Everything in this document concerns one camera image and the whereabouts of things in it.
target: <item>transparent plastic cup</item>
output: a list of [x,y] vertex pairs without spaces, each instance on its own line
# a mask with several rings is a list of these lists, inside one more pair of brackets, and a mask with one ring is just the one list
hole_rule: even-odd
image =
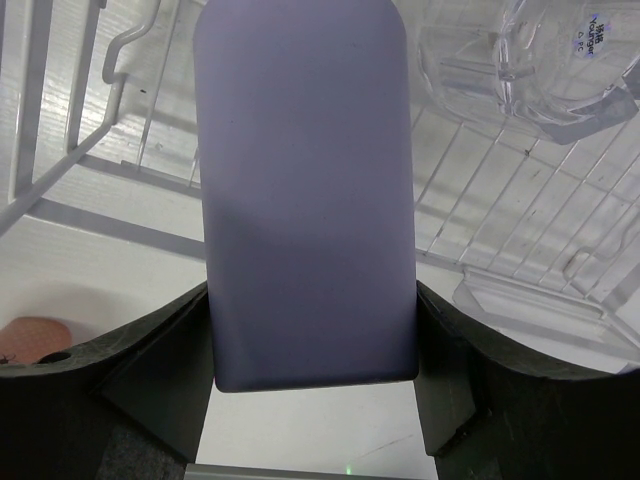
[[638,112],[638,1],[426,0],[417,41],[429,95],[467,121],[567,144]]

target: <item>purple rectangular object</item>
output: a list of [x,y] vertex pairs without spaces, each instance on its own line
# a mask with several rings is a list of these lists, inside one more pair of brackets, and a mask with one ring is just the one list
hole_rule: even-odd
[[210,0],[195,34],[216,384],[412,379],[407,46],[390,0]]

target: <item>black hole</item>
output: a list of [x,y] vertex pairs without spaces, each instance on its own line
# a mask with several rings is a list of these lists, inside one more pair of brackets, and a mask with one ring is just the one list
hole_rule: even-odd
[[57,363],[57,362],[61,362],[62,360],[66,360],[69,357],[71,357],[71,354],[69,352],[51,353],[51,354],[47,355],[46,357],[43,357],[42,359],[40,359],[38,364]]

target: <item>sticker label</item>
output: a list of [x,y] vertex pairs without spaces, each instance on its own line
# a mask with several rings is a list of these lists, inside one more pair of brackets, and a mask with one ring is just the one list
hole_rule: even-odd
[[611,31],[611,21],[606,15],[596,13],[584,22],[573,38],[574,53],[585,59],[594,58],[604,48]]

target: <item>dish rack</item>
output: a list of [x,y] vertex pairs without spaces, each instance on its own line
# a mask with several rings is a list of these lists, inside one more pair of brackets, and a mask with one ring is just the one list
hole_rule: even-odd
[[[7,8],[21,19],[6,22],[2,37],[22,38],[4,42],[4,61],[7,52],[19,58],[19,71],[0,65],[18,92],[0,236],[28,216],[204,259],[191,65],[203,3],[139,2],[132,19],[119,0],[0,1],[0,16]],[[420,2],[396,3],[415,64],[411,11]],[[459,123],[418,97],[418,262],[463,274],[450,300],[519,341],[640,365],[640,118],[560,146]],[[109,193],[116,184],[124,200]],[[149,191],[189,220],[149,215],[138,201]],[[105,195],[121,202],[117,212]]]

